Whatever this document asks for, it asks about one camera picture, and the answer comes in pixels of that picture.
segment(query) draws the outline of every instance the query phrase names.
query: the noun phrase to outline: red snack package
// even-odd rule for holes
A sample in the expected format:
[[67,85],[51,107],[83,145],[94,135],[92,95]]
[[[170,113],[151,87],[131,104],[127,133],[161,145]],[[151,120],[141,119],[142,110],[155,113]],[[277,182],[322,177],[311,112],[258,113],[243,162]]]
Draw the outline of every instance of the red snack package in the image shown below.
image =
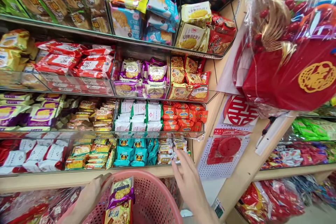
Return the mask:
[[176,115],[178,119],[189,119],[189,109],[178,108],[176,109]]
[[200,73],[203,72],[203,68],[204,68],[205,60],[206,60],[206,59],[203,58],[201,61],[199,61],[196,73],[199,73],[199,74],[200,74]]
[[48,56],[44,57],[43,60],[41,61],[42,64],[71,69],[78,64],[80,58],[74,58],[65,55],[49,54]]
[[189,105],[190,110],[204,111],[205,108],[201,104],[192,103]]
[[163,126],[163,131],[177,131],[179,128],[178,125],[164,125]]
[[175,108],[178,108],[178,109],[187,109],[189,108],[188,104],[187,103],[180,103],[180,102],[176,102],[175,103]]
[[107,45],[93,45],[92,49],[83,51],[84,55],[108,55],[114,54],[116,51],[116,46]]
[[193,127],[193,131],[194,132],[199,132],[201,131],[201,127],[202,127],[202,122],[201,121],[197,121],[194,123],[194,127]]
[[177,121],[174,120],[164,121],[163,125],[177,125]]
[[208,119],[208,110],[205,111],[199,111],[198,112],[198,118],[201,120],[202,123],[206,123]]
[[187,122],[184,123],[183,122],[183,123],[181,123],[179,131],[191,131],[193,126],[194,126],[194,122],[189,122],[189,123],[187,123]]
[[198,111],[197,110],[189,110],[189,119],[193,122],[198,120]]
[[163,105],[163,114],[164,115],[175,115],[175,108],[171,105]]
[[80,57],[87,48],[81,44],[61,43],[55,40],[35,44],[38,48],[53,54]]
[[163,115],[162,118],[164,121],[169,121],[169,120],[176,121],[178,119],[177,115]]

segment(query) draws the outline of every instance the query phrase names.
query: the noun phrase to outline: hand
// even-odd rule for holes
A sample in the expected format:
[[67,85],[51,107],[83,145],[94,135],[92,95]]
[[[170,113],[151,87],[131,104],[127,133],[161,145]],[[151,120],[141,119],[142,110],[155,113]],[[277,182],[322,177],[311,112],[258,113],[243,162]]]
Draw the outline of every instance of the hand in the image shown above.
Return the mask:
[[72,213],[65,217],[62,223],[81,224],[96,207],[103,193],[111,186],[112,180],[111,173],[107,173],[104,176],[100,174],[91,180],[81,191]]
[[184,202],[188,205],[198,223],[219,223],[217,215],[205,197],[194,162],[186,152],[177,150],[175,147],[174,151],[180,159],[183,178],[174,161],[171,165]]

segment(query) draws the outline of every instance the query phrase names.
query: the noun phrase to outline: pink shopping basket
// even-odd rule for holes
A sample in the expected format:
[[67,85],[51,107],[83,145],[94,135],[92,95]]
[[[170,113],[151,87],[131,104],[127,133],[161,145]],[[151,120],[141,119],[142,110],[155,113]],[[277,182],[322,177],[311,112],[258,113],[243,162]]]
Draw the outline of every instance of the pink shopping basket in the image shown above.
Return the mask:
[[[166,188],[153,174],[129,169],[113,174],[114,181],[134,176],[135,204],[133,206],[133,224],[182,224],[180,211]],[[105,204],[109,197],[107,190],[96,208],[83,224],[102,224],[105,219]]]

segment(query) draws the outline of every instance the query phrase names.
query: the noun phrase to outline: store shelf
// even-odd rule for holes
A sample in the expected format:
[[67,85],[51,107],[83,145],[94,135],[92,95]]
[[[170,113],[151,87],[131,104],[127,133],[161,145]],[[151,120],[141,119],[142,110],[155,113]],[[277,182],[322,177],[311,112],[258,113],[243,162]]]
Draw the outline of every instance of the store shelf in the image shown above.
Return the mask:
[[[113,168],[109,170],[62,171],[56,173],[24,174],[16,177],[2,177],[0,178],[0,193],[85,186],[100,174],[114,174],[124,169]],[[137,169],[150,172],[158,178],[174,176],[171,165],[141,167]],[[183,174],[181,166],[178,166],[178,169],[180,173]]]
[[327,172],[336,170],[336,163],[320,164],[315,166],[302,166],[283,169],[271,169],[259,171],[254,177],[253,181],[278,179],[282,177],[291,177],[305,174],[314,174],[318,172]]

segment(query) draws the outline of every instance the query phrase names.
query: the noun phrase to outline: clear plastic bag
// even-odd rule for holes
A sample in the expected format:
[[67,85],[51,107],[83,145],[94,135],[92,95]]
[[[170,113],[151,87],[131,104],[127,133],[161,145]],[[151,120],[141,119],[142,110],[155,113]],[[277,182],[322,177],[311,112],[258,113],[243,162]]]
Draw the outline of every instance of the clear plastic bag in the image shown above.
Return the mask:
[[[233,80],[248,101],[311,111],[336,89],[335,0],[246,0]],[[246,68],[243,81],[237,71]]]

